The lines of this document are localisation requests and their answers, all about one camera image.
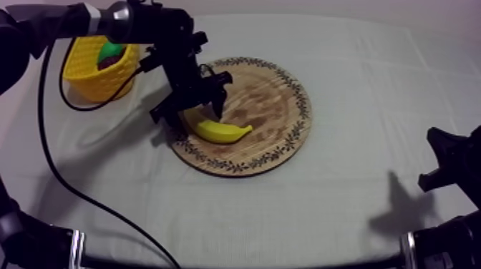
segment table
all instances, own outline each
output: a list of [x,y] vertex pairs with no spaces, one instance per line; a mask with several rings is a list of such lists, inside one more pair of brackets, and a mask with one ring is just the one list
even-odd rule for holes
[[[144,227],[181,265],[286,267],[388,255],[402,233],[475,209],[456,186],[423,194],[417,177],[437,167],[428,128],[468,135],[480,124],[478,43],[322,16],[195,23],[209,38],[200,63],[259,57],[303,83],[314,120],[286,164],[242,180],[185,165],[145,111],[169,92],[161,69],[141,74],[100,111],[70,111],[57,88],[68,43],[59,41],[46,87],[47,135],[62,174]],[[41,220],[85,231],[88,253],[161,264],[134,230],[52,179],[38,138],[37,82],[0,150],[11,196]]]

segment plastic basket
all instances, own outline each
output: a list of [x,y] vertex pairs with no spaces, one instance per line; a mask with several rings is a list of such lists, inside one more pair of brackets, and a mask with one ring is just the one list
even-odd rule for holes
[[[63,73],[72,88],[91,102],[103,102],[111,97],[135,71],[139,59],[139,46],[128,44],[124,56],[117,63],[98,70],[97,58],[105,42],[105,36],[77,38]],[[126,95],[132,89],[133,82],[129,82],[116,99]]]

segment round wooden tray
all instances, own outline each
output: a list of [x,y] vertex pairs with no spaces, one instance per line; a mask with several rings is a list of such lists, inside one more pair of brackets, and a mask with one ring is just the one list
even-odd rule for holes
[[172,148],[189,165],[212,175],[245,177],[277,167],[307,138],[311,104],[301,83],[286,70],[261,59],[235,57],[208,64],[229,71],[233,84],[225,89],[222,123],[254,130],[231,145],[207,142],[188,129]]

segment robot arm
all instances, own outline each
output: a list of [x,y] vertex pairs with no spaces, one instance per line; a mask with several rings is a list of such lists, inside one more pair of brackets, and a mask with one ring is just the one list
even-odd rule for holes
[[20,79],[29,56],[40,57],[53,39],[105,35],[114,43],[153,44],[150,55],[140,61],[141,71],[162,65],[173,90],[150,112],[155,123],[165,117],[172,127],[180,128],[177,112],[208,103],[222,117],[227,97],[224,84],[232,83],[232,76],[228,72],[200,75],[195,55],[207,43],[207,36],[193,32],[194,21],[182,9],[129,0],[108,9],[75,4],[14,5],[6,10],[0,10],[0,39],[8,40],[0,42],[0,94]]
[[[55,39],[105,35],[116,43],[152,44],[150,54],[140,60],[140,71],[162,65],[172,87],[150,111],[154,122],[164,117],[179,129],[179,111],[208,103],[221,118],[227,97],[224,84],[232,83],[232,77],[228,72],[201,76],[195,55],[208,40],[193,29],[193,19],[184,10],[144,5],[141,0],[119,1],[105,10],[89,4],[8,6],[0,10],[0,94],[21,78],[30,55],[39,58]],[[22,212],[0,179],[0,244],[10,263],[26,269],[80,268],[83,238],[79,231],[48,225]],[[99,266],[108,268],[104,262]]]

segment yellow banana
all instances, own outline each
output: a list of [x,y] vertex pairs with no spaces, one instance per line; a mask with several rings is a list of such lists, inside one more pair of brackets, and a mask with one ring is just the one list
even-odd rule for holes
[[214,143],[234,143],[253,130],[252,125],[242,128],[233,124],[214,122],[203,116],[196,107],[185,110],[184,118],[196,135]]

